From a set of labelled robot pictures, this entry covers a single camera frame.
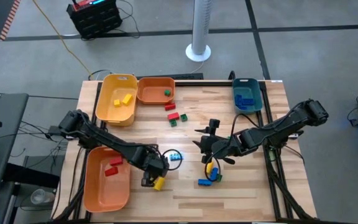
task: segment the yellow lego brick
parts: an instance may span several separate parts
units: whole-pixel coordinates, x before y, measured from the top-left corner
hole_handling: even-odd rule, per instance
[[[207,174],[210,174],[213,167],[214,167],[214,162],[211,161],[211,162],[206,166],[206,173],[207,173]]]
[[[164,182],[165,182],[165,178],[159,177],[156,183],[154,184],[154,190],[161,190],[162,185],[164,185]]]
[[[129,103],[131,102],[132,99],[132,95],[131,94],[127,94],[124,99],[122,100],[122,103],[124,103],[126,106],[129,105]]]
[[[119,100],[114,100],[114,106],[115,107],[121,106],[121,103],[119,102]]]

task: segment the wooden table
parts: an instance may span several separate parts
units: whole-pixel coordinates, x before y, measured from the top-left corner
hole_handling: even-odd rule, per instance
[[[281,81],[266,81],[270,108],[274,119],[285,115],[288,101]],[[96,98],[97,81],[85,81],[78,100],[78,109],[92,117]],[[232,87],[230,86],[177,86],[175,93],[176,110],[165,111],[163,106],[137,103],[136,117],[132,126],[111,127],[109,132],[130,142],[157,143],[161,152],[178,149],[185,160],[178,170],[168,172],[163,190],[140,186],[142,171],[131,170],[131,196],[127,205],[116,212],[93,213],[92,222],[249,222],[274,221],[272,199],[267,180],[267,171],[262,147],[244,157],[232,157],[235,165],[221,162],[223,181],[210,187],[198,186],[197,180],[204,179],[204,164],[201,153],[192,140],[200,140],[201,133],[209,119],[220,119],[217,135],[228,136],[234,118]],[[167,114],[186,113],[187,122],[178,122],[171,128]],[[262,111],[267,124],[265,111]],[[257,122],[255,115],[251,118]],[[252,128],[245,118],[237,120],[235,131]],[[297,141],[289,140],[288,145],[297,151]],[[77,142],[68,144],[62,169],[62,194],[56,216],[67,206],[73,178],[73,169],[79,147]],[[79,183],[84,153],[76,167],[73,195]],[[289,191],[311,216],[316,216],[311,198],[308,179],[302,160],[282,150],[282,163]],[[281,214],[285,217],[282,195],[277,188]],[[85,215],[82,206],[80,217]]]

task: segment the yellow bin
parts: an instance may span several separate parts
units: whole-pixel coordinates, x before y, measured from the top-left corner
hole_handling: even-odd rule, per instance
[[[128,106],[122,103],[127,94],[132,95]],[[99,101],[96,107],[96,117],[113,126],[128,126],[135,120],[137,94],[137,79],[128,74],[112,74],[103,80]],[[115,107],[114,100],[119,100],[121,106]]]

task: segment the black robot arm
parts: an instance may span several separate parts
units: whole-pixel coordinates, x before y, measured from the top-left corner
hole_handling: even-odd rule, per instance
[[[144,170],[143,187],[153,187],[157,177],[165,177],[169,170],[168,159],[162,156],[155,144],[137,144],[124,140],[103,131],[89,121],[81,110],[69,111],[59,124],[63,137],[79,139],[79,145],[93,149],[105,145],[122,154],[129,164]]]
[[[210,160],[211,156],[223,159],[231,164],[233,160],[227,156],[245,156],[255,152],[259,146],[267,142],[269,146],[280,148],[288,141],[289,135],[299,131],[304,126],[319,126],[327,121],[328,114],[318,101],[307,100],[298,103],[284,117],[263,127],[245,129],[234,133],[230,139],[215,135],[219,120],[211,119],[209,126],[197,132],[209,134],[202,136],[200,142],[194,143],[205,154],[202,163]]]

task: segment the toy brick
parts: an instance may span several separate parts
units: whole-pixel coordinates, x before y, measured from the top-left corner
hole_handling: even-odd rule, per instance
[[[198,185],[211,186],[211,185],[212,185],[212,182],[209,181],[209,180],[198,179]]]
[[[218,168],[213,168],[211,176],[209,177],[211,180],[216,180],[216,177],[218,176]]]
[[[170,104],[167,104],[165,105],[165,110],[168,111],[168,110],[173,110],[175,109],[177,106],[175,103],[170,103]]]
[[[213,167],[214,167],[214,162],[210,162],[209,164],[207,164],[206,165],[206,173],[210,174]]]
[[[157,179],[157,181],[155,182],[155,184],[154,184],[154,190],[161,190],[162,185],[164,184],[164,182],[165,182],[165,178],[159,177]]]
[[[179,113],[173,113],[168,115],[168,120],[179,119]]]
[[[177,121],[170,120],[169,123],[171,124],[171,127],[175,127],[177,125]]]
[[[104,175],[106,177],[109,177],[109,176],[114,175],[114,174],[118,174],[118,168],[117,167],[112,167],[112,168],[104,171]]]
[[[119,100],[114,100],[114,106],[115,107],[121,106],[121,103],[119,102]]]
[[[252,106],[254,105],[254,99],[242,99],[243,106]]]
[[[218,178],[218,179],[216,179],[216,181],[218,181],[218,182],[222,181],[222,177],[223,177],[223,175],[218,174],[218,175],[217,175],[217,178]]]
[[[180,119],[181,119],[183,122],[187,121],[187,115],[186,115],[186,114],[180,115]]]
[[[242,104],[242,97],[241,97],[241,95],[236,95],[235,97],[234,97],[234,103],[236,104],[236,106],[241,106],[241,104]]]
[[[170,154],[169,159],[171,161],[177,161],[177,160],[183,159],[183,155],[181,155],[179,153]]]
[[[122,100],[122,103],[124,103],[126,106],[129,105],[129,103],[131,102],[132,99],[132,95],[131,94],[127,94],[124,99]]]
[[[121,156],[116,156],[112,159],[110,159],[110,165],[111,166],[116,166],[116,165],[121,165],[122,164],[122,157]]]

